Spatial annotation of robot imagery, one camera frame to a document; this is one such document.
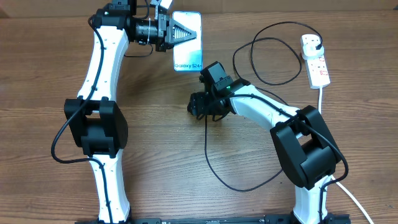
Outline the Samsung Galaxy smartphone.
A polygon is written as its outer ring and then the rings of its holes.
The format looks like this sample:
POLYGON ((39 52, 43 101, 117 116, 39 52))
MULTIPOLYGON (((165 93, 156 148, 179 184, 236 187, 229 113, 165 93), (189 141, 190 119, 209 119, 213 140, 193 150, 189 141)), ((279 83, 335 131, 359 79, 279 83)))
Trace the Samsung Galaxy smartphone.
POLYGON ((174 70, 176 72, 199 72, 203 68, 201 14, 199 12, 175 11, 172 18, 197 32, 196 39, 174 46, 174 70))

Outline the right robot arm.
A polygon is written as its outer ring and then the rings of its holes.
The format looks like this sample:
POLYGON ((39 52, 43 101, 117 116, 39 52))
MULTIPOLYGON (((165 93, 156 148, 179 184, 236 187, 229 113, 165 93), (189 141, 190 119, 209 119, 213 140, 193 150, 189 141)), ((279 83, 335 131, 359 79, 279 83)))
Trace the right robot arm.
POLYGON ((191 95, 187 110, 197 119, 211 116, 214 121, 237 114, 270 132, 280 166, 295 185, 293 221, 330 223, 326 191, 337 163, 345 159, 319 111, 279 103, 249 81, 233 80, 219 62, 200 72, 200 82, 205 89, 191 95))

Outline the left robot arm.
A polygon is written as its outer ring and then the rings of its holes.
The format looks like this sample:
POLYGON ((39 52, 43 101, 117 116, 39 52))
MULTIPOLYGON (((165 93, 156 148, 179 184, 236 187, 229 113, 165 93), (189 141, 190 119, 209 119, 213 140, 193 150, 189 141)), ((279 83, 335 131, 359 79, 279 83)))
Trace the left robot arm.
POLYGON ((76 98, 64 104, 66 122, 83 160, 93 169, 99 199, 97 223, 132 223, 124 188, 122 157, 128 125, 116 93, 122 61, 132 42, 152 51, 173 50, 174 69, 195 71, 203 64, 201 14, 175 11, 170 1, 148 1, 154 18, 137 15, 137 2, 113 1, 93 14, 88 23, 94 45, 84 84, 76 98))

